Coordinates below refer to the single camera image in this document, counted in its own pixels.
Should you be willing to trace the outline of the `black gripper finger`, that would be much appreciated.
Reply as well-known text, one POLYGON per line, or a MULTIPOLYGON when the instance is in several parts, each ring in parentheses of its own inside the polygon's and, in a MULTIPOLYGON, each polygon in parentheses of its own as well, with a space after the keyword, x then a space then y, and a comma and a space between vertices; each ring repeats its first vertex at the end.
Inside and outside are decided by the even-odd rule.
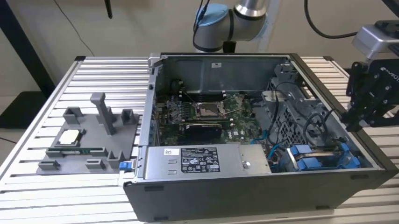
POLYGON ((385 118, 385 113, 399 104, 399 92, 392 88, 361 89, 350 96, 345 112, 345 130, 357 132, 362 127, 388 127, 399 125, 399 116, 385 118))
POLYGON ((353 62, 348 70, 349 79, 345 95, 350 98, 346 112, 341 114, 344 124, 368 124, 366 112, 369 103, 366 103, 366 78, 368 65, 364 62, 353 62))

